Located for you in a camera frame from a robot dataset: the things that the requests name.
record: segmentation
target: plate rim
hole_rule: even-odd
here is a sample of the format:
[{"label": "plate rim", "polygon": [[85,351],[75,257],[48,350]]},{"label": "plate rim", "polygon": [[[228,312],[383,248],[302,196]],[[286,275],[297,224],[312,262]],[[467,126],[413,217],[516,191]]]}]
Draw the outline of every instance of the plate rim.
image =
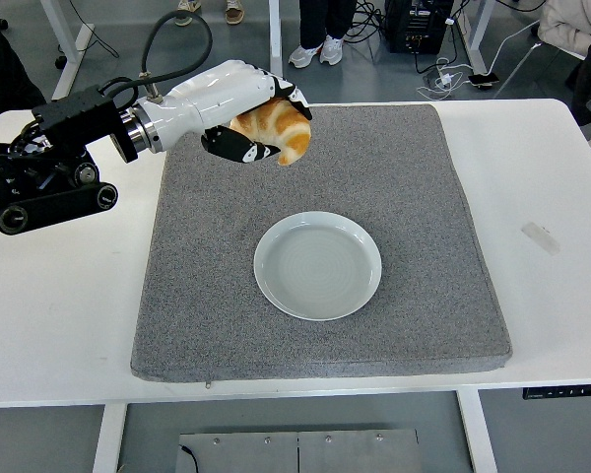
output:
[{"label": "plate rim", "polygon": [[[275,229],[278,227],[283,226],[286,222],[290,221],[290,220],[299,220],[302,223],[302,219],[306,218],[306,217],[312,217],[312,216],[324,216],[326,218],[328,218],[329,216],[331,216],[331,218],[333,220],[339,220],[341,222],[344,223],[348,223],[350,224],[352,227],[360,230],[362,232],[362,234],[366,237],[366,239],[368,240],[368,244],[371,245],[371,248],[373,248],[374,252],[373,255],[376,259],[374,265],[371,266],[372,270],[373,270],[373,280],[374,283],[373,284],[369,284],[368,287],[371,290],[371,294],[369,294],[367,296],[367,299],[365,299],[365,301],[353,308],[351,311],[347,312],[347,313],[343,313],[341,315],[337,315],[337,316],[333,316],[330,318],[310,318],[310,317],[305,317],[302,316],[300,314],[294,313],[292,310],[289,310],[288,307],[280,304],[280,301],[276,300],[274,301],[273,295],[271,293],[267,294],[268,291],[265,290],[265,288],[263,288],[263,285],[261,284],[260,278],[259,278],[259,267],[260,267],[260,249],[263,249],[264,247],[270,248],[271,247],[271,241],[270,239],[275,239],[276,237],[273,236],[273,233],[275,232]],[[378,245],[376,244],[376,241],[374,241],[374,239],[372,238],[372,236],[369,234],[369,232],[367,232],[361,225],[359,225],[357,222],[355,222],[352,219],[349,219],[348,217],[345,217],[343,215],[340,214],[336,214],[334,212],[327,212],[327,211],[304,211],[304,212],[297,212],[295,214],[291,214],[288,215],[287,217],[279,220],[278,222],[276,222],[274,225],[272,225],[264,234],[263,236],[258,240],[258,243],[256,244],[256,248],[254,250],[254,259],[253,259],[253,269],[254,269],[254,279],[256,280],[256,285],[258,286],[258,288],[260,289],[261,293],[263,294],[263,296],[265,297],[265,299],[267,299],[273,306],[275,306],[278,310],[280,310],[283,313],[286,313],[287,315],[290,315],[292,317],[295,318],[299,318],[301,320],[309,320],[309,321],[313,321],[313,322],[326,322],[326,321],[330,321],[330,320],[337,320],[339,318],[343,318],[346,317],[348,315],[350,315],[351,313],[355,313],[357,310],[363,308],[374,296],[374,294],[376,294],[376,291],[378,290],[378,286],[380,285],[381,282],[381,276],[382,276],[382,272],[383,272],[383,268],[382,268],[382,260],[381,260],[381,253],[378,249]]]}]

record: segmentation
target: metal panel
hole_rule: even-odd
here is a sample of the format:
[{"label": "metal panel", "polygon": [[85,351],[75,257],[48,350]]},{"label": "metal panel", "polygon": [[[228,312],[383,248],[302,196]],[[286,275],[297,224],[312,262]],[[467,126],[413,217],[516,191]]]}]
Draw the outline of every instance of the metal panel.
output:
[{"label": "metal panel", "polygon": [[[201,473],[421,473],[416,431],[183,435]],[[180,449],[177,473],[195,472]]]},{"label": "metal panel", "polygon": [[[201,473],[297,473],[297,433],[196,434],[180,436]],[[175,468],[193,473],[190,454],[180,450]]]},{"label": "metal panel", "polygon": [[420,473],[414,430],[304,432],[299,473]]}]

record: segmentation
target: bread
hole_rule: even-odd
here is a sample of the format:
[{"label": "bread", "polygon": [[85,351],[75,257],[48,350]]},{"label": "bread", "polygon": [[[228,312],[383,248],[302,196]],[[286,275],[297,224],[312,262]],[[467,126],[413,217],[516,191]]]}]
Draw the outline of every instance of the bread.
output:
[{"label": "bread", "polygon": [[308,119],[286,99],[271,99],[236,116],[230,128],[252,141],[280,148],[278,164],[281,166],[299,160],[311,139]]}]

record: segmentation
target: white tape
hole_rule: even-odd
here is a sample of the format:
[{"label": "white tape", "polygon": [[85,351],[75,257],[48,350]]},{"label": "white tape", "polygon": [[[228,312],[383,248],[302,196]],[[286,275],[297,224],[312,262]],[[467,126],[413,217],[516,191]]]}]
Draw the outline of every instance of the white tape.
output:
[{"label": "white tape", "polygon": [[539,227],[534,222],[525,224],[521,228],[521,232],[550,255],[554,256],[555,254],[560,253],[560,243],[558,243],[547,230]]}]

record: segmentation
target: gray pad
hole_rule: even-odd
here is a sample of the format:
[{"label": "gray pad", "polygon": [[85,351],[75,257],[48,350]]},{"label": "gray pad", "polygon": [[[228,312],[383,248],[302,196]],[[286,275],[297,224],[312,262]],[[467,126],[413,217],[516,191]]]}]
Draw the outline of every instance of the gray pad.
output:
[{"label": "gray pad", "polygon": [[[477,372],[511,356],[435,109],[315,107],[302,159],[237,164],[185,136],[166,158],[131,368],[148,380]],[[383,274],[360,310],[286,315],[254,279],[258,240],[298,212],[366,229]]]}]

